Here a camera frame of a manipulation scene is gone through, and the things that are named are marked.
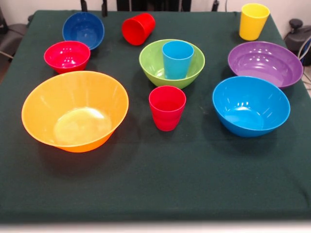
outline plastic bowl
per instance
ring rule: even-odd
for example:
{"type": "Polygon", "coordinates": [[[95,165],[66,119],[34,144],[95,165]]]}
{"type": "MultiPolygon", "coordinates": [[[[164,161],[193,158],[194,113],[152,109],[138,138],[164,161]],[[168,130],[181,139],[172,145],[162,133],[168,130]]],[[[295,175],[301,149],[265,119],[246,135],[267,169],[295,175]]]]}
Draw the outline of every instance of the plastic bowl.
{"type": "Polygon", "coordinates": [[[257,137],[281,126],[291,108],[286,95],[263,79],[237,76],[219,83],[213,92],[218,118],[232,133],[257,137]]]}
{"type": "Polygon", "coordinates": [[[80,41],[93,50],[104,39],[104,24],[96,15],[89,12],[75,13],[64,23],[63,38],[80,41]]]}
{"type": "Polygon", "coordinates": [[[180,89],[192,83],[202,71],[205,65],[205,57],[202,51],[191,44],[194,48],[192,61],[184,79],[170,80],[164,76],[162,47],[165,43],[175,39],[158,40],[147,45],[139,55],[139,63],[148,79],[156,86],[175,86],[180,89]]]}
{"type": "Polygon", "coordinates": [[[84,70],[91,51],[78,41],[63,41],[49,47],[44,53],[45,62],[57,73],[84,70]]]}
{"type": "Polygon", "coordinates": [[[301,62],[291,51],[263,41],[236,46],[228,63],[236,75],[261,78],[280,88],[295,84],[303,74],[301,62]]]}
{"type": "Polygon", "coordinates": [[[39,142],[70,152],[101,146],[124,120],[129,105],[124,87],[94,71],[50,78],[27,97],[21,111],[26,131],[39,142]]]}

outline blue bowl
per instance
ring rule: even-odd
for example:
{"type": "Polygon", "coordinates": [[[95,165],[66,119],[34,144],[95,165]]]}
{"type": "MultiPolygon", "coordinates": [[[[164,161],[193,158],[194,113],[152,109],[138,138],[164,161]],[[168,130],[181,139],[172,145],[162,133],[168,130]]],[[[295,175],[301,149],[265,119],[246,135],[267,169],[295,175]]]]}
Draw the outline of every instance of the blue bowl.
{"type": "Polygon", "coordinates": [[[281,126],[291,107],[286,95],[263,79],[237,76],[219,83],[213,92],[219,120],[232,133],[257,137],[281,126]]]}
{"type": "Polygon", "coordinates": [[[63,26],[64,40],[75,40],[86,44],[90,50],[98,47],[104,38],[103,22],[89,12],[78,12],[70,16],[63,26]]]}

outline floor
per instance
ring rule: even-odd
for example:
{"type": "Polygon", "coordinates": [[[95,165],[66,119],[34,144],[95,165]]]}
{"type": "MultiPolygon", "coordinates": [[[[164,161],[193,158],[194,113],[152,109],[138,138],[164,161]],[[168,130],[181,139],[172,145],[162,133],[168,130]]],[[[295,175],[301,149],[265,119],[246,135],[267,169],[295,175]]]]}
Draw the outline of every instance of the floor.
{"type": "MultiPolygon", "coordinates": [[[[6,62],[1,66],[0,70],[0,84],[6,74],[6,71],[9,69],[10,63],[6,62]]],[[[302,76],[302,81],[305,84],[306,89],[308,90],[309,96],[311,97],[311,66],[305,67],[304,75],[302,76]]]]}

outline cup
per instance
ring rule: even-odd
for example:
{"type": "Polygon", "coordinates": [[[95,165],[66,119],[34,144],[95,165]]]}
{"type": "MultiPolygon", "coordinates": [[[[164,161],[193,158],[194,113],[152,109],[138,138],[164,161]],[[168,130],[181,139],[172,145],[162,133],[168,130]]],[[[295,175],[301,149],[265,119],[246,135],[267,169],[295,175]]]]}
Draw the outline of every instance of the cup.
{"type": "Polygon", "coordinates": [[[185,93],[174,86],[160,86],[149,95],[149,105],[155,125],[159,130],[176,128],[186,104],[185,93]]]}
{"type": "Polygon", "coordinates": [[[240,37],[244,40],[257,40],[270,14],[268,7],[249,3],[242,7],[240,37]]]}
{"type": "Polygon", "coordinates": [[[192,45],[185,41],[170,41],[163,45],[162,52],[165,78],[185,78],[194,54],[192,45]]]}
{"type": "Polygon", "coordinates": [[[129,18],[122,24],[122,34],[131,45],[141,45],[156,26],[156,21],[149,13],[142,13],[129,18]]]}

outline table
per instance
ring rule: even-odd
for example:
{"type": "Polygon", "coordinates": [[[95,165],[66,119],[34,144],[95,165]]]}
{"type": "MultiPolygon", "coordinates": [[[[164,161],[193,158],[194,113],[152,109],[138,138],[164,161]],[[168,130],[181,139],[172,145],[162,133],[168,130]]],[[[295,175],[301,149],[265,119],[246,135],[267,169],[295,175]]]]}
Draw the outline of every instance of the table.
{"type": "MultiPolygon", "coordinates": [[[[31,138],[20,119],[23,102],[56,75],[43,53],[62,40],[63,22],[73,13],[36,12],[0,85],[2,223],[310,219],[311,102],[303,83],[284,90],[288,121],[260,138],[232,135],[212,107],[213,88],[234,75],[227,55],[243,42],[236,12],[152,12],[156,28],[139,47],[120,30],[137,13],[109,12],[104,41],[86,70],[124,85],[130,99],[124,122],[103,146],[83,154],[31,138]],[[153,123],[154,86],[138,62],[145,45],[164,38],[189,41],[206,56],[202,73],[184,89],[181,122],[169,133],[153,123]]],[[[259,40],[284,46],[271,17],[259,40]]]]}

